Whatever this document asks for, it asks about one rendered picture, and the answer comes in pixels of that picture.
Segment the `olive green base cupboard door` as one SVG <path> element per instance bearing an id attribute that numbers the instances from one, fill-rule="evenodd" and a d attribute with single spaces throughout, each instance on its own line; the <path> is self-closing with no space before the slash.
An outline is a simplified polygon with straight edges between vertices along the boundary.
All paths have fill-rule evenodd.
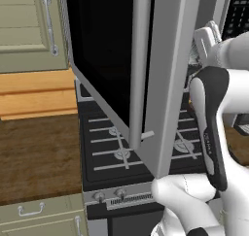
<path id="1" fill-rule="evenodd" d="M 2 223 L 0 224 L 0 236 L 78 236 L 75 216 L 81 217 L 82 234 L 89 236 L 84 210 L 39 219 Z"/>

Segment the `black gas stove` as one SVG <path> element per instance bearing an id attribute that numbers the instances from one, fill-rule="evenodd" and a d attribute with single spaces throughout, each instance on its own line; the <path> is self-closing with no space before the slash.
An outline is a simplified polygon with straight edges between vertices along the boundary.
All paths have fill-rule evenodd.
<path id="1" fill-rule="evenodd" d="M 180 221 L 155 202 L 151 172 L 84 86 L 75 82 L 89 235 L 185 236 Z M 115 191 L 126 189 L 121 200 Z M 93 195 L 102 191 L 103 203 Z"/>

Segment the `grey microwave door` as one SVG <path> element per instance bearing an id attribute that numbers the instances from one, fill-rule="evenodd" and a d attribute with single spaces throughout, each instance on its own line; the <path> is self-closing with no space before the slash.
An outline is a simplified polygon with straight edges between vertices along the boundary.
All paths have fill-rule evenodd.
<path id="1" fill-rule="evenodd" d="M 151 0 L 142 139 L 157 179 L 169 172 L 199 0 Z M 129 139 L 133 0 L 66 0 L 73 71 Z"/>

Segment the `grey microwave with black panel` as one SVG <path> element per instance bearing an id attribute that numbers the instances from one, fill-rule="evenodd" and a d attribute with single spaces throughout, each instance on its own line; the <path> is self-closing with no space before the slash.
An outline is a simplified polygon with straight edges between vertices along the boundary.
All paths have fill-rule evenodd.
<path id="1" fill-rule="evenodd" d="M 185 86 L 206 66 L 249 70 L 249 0 L 202 0 L 200 10 L 204 12 L 200 18 L 206 19 L 202 27 L 214 20 L 222 42 L 211 48 L 202 65 L 193 39 Z"/>

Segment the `dark small appliance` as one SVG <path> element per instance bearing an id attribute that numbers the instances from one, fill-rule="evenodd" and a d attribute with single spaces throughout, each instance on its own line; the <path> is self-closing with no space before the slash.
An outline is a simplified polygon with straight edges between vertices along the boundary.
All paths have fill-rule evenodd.
<path id="1" fill-rule="evenodd" d="M 233 128 L 243 136 L 249 136 L 249 114 L 236 116 Z"/>

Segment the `olive green drawer front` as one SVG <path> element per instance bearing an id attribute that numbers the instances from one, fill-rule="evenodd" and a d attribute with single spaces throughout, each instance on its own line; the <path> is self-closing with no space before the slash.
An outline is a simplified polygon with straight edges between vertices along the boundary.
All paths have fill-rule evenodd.
<path id="1" fill-rule="evenodd" d="M 39 219 L 84 209 L 81 193 L 0 206 L 0 224 L 24 219 Z"/>

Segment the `silver stove knob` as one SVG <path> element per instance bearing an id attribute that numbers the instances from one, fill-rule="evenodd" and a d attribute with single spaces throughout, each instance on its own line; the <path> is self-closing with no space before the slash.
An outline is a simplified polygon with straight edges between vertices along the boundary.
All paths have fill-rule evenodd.
<path id="1" fill-rule="evenodd" d="M 93 195 L 93 198 L 98 202 L 98 203 L 103 203 L 105 200 L 105 194 L 102 191 L 98 191 Z"/>
<path id="2" fill-rule="evenodd" d="M 121 187 L 121 188 L 118 188 L 116 191 L 115 191 L 115 194 L 121 199 L 121 200 L 124 200 L 125 197 L 126 197 L 126 189 Z"/>

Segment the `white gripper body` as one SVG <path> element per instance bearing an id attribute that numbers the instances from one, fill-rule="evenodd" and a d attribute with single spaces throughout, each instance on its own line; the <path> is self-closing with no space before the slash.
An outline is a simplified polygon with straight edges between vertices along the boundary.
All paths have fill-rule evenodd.
<path id="1" fill-rule="evenodd" d="M 208 21 L 204 27 L 195 31 L 194 39 L 200 62 L 205 65 L 211 48 L 222 42 L 218 25 L 214 20 Z"/>

